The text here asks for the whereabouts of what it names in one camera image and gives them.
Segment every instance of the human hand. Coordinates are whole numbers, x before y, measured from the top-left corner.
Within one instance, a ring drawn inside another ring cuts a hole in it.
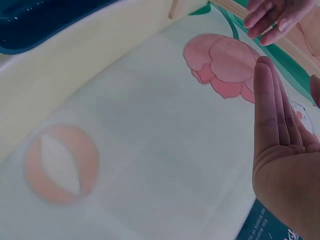
[[[254,161],[256,197],[306,240],[320,239],[320,143],[291,107],[268,57],[254,69]],[[320,107],[320,79],[312,76],[311,95]]]
[[[250,14],[244,19],[244,26],[249,29],[248,36],[254,39],[276,24],[260,40],[261,45],[270,45],[293,28],[315,4],[316,0],[250,0],[247,5]]]

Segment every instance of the beach ball print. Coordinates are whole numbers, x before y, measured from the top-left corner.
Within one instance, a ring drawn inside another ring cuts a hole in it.
[[[25,154],[25,177],[32,190],[54,204],[87,196],[98,176],[99,154],[83,130],[56,125],[39,134]]]

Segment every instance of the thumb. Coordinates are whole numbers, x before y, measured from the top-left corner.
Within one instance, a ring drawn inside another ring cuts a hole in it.
[[[306,4],[304,1],[301,4],[295,4],[288,7],[278,18],[277,24],[280,32],[287,33],[292,29],[313,7],[312,4]]]
[[[310,93],[315,104],[320,108],[320,78],[316,75],[310,78]]]

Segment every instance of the pink flower print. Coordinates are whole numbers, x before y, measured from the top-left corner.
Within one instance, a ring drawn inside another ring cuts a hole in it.
[[[183,55],[199,83],[210,83],[224,99],[241,95],[255,102],[253,76],[260,55],[249,45],[219,34],[202,34],[186,45]]]

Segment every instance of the dark blue plastic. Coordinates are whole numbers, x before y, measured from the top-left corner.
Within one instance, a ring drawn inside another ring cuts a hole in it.
[[[0,0],[0,53],[28,51],[118,0]]]

